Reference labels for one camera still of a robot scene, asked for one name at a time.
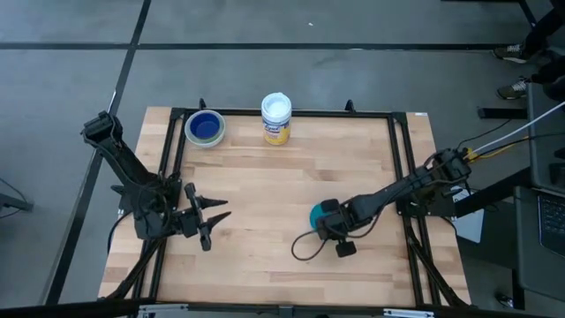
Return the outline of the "black floor bar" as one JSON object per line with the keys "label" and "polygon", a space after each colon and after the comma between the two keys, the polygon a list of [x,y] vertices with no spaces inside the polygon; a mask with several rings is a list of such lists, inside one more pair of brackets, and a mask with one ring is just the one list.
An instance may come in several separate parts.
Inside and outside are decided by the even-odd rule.
{"label": "black floor bar", "polygon": [[478,117],[482,119],[527,119],[526,109],[478,108]]}

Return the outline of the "teal plastic bowl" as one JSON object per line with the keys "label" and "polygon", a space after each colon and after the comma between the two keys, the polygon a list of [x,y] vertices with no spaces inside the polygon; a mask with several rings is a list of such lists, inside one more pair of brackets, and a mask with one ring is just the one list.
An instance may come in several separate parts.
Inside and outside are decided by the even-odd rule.
{"label": "teal plastic bowl", "polygon": [[322,231],[323,229],[325,229],[326,218],[330,216],[330,213],[331,204],[328,201],[323,201],[314,205],[309,216],[311,227],[315,231]]}

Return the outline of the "person's shoe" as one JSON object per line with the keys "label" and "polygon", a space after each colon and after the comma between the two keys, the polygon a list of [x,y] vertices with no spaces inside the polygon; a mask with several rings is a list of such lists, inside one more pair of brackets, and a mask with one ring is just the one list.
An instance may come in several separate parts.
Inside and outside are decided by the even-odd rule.
{"label": "person's shoe", "polygon": [[517,64],[524,64],[531,57],[524,51],[524,46],[522,44],[512,44],[495,48],[493,49],[493,55],[498,59]]}
{"label": "person's shoe", "polygon": [[521,77],[517,82],[499,87],[496,95],[502,100],[517,100],[527,95],[528,85],[531,81],[528,78]]}

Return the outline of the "black rail with silver brackets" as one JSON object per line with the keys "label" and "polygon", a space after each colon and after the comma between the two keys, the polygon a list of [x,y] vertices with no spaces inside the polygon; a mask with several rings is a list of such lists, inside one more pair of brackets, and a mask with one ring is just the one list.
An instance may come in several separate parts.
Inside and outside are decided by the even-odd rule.
{"label": "black rail with silver brackets", "polygon": [[99,299],[90,302],[51,304],[32,307],[0,308],[0,318],[117,318],[141,316],[149,318],[162,312],[217,312],[272,314],[282,318],[303,315],[350,314],[386,318],[550,318],[517,312],[498,312],[476,307],[445,307],[423,305],[419,307],[332,307],[299,305],[254,305],[224,303],[174,303],[155,299]]}

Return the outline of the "blue plastic bowl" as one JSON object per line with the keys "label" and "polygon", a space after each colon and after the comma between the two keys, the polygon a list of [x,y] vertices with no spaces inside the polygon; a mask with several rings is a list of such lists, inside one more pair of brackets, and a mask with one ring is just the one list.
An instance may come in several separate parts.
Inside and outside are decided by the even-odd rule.
{"label": "blue plastic bowl", "polygon": [[214,113],[198,112],[190,120],[189,131],[198,139],[210,139],[220,132],[220,123],[219,117]]}

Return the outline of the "grey metal cart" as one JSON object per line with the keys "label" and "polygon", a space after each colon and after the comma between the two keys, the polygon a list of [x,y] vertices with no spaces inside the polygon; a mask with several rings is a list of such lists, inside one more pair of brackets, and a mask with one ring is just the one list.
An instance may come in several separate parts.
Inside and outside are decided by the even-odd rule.
{"label": "grey metal cart", "polygon": [[540,201],[565,204],[565,105],[531,84],[527,96],[530,184],[514,191],[517,221],[517,282],[528,292],[565,302],[565,253],[541,243]]}

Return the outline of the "white yellow wipes canister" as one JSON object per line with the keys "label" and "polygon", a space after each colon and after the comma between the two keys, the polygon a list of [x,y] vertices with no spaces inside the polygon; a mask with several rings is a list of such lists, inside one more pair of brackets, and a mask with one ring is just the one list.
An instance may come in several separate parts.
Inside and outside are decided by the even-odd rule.
{"label": "white yellow wipes canister", "polygon": [[289,97],[281,92],[266,95],[260,110],[265,141],[276,146],[286,143],[290,138],[292,115]]}

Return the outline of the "black slanted support beam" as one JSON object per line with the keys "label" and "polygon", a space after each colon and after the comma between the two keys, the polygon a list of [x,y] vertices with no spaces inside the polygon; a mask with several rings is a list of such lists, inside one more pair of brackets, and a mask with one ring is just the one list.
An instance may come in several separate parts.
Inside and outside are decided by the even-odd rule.
{"label": "black slanted support beam", "polygon": [[456,217],[463,217],[513,195],[517,186],[531,187],[531,169],[524,168],[455,203]]}

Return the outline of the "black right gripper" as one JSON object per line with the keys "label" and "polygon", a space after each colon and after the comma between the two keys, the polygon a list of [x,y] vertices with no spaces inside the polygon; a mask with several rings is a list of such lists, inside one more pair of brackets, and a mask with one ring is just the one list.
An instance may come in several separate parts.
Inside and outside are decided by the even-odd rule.
{"label": "black right gripper", "polygon": [[322,241],[336,241],[335,250],[340,258],[355,254],[355,243],[347,238],[350,232],[360,227],[358,204],[330,199],[318,204],[317,209],[320,213],[315,217],[315,230],[319,238]]}

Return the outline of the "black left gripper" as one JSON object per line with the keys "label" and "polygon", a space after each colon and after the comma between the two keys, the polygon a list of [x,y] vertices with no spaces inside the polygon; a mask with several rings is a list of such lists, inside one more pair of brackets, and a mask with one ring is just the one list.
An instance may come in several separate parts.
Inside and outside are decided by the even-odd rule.
{"label": "black left gripper", "polygon": [[194,183],[185,186],[185,195],[189,200],[190,207],[173,214],[173,222],[177,234],[183,234],[186,238],[200,235],[200,245],[203,251],[211,250],[210,232],[223,219],[231,215],[231,212],[224,212],[216,216],[203,219],[202,210],[227,204],[226,200],[205,198],[196,194]]}

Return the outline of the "black stand foot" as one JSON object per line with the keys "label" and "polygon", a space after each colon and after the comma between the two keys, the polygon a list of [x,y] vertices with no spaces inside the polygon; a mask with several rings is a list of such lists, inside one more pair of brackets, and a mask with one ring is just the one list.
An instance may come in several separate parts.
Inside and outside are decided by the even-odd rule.
{"label": "black stand foot", "polygon": [[0,219],[15,216],[19,212],[32,211],[34,204],[31,201],[28,201],[26,196],[20,190],[5,181],[3,178],[0,178],[0,183],[8,186],[19,196],[16,198],[0,192]]}

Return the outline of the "black aluminium table frame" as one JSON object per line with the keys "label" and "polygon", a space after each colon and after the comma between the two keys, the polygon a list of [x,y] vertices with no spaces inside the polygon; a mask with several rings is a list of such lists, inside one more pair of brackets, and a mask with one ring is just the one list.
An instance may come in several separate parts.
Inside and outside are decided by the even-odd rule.
{"label": "black aluminium table frame", "polygon": [[356,254],[340,258],[333,243],[311,233],[309,214],[326,199],[347,200],[406,174],[411,137],[415,163],[435,145],[426,115],[296,111],[290,140],[272,146],[257,110],[226,110],[227,132],[214,148],[186,144],[181,159],[162,158],[166,137],[179,137],[169,107],[150,107],[136,155],[150,169],[179,168],[199,194],[226,200],[206,216],[231,215],[213,230],[212,248],[197,238],[171,237],[153,258],[141,296],[162,302],[411,307],[415,303],[403,220],[386,208],[373,231],[359,231]]}

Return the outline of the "black laptop keyboard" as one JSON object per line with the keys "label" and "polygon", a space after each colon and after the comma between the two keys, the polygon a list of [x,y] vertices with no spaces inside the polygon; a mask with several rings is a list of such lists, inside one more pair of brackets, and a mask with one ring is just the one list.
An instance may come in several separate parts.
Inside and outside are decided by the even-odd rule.
{"label": "black laptop keyboard", "polygon": [[540,193],[538,212],[539,243],[565,257],[565,198]]}

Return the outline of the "person's leg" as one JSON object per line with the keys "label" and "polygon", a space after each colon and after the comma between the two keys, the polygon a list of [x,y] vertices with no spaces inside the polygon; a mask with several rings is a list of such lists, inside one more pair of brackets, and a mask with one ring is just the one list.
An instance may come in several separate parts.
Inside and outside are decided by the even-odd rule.
{"label": "person's leg", "polygon": [[547,39],[565,25],[565,0],[550,0],[553,9],[528,33],[523,53],[533,56],[546,47]]}
{"label": "person's leg", "polygon": [[540,67],[530,76],[532,83],[541,85],[547,97],[565,101],[565,56]]}

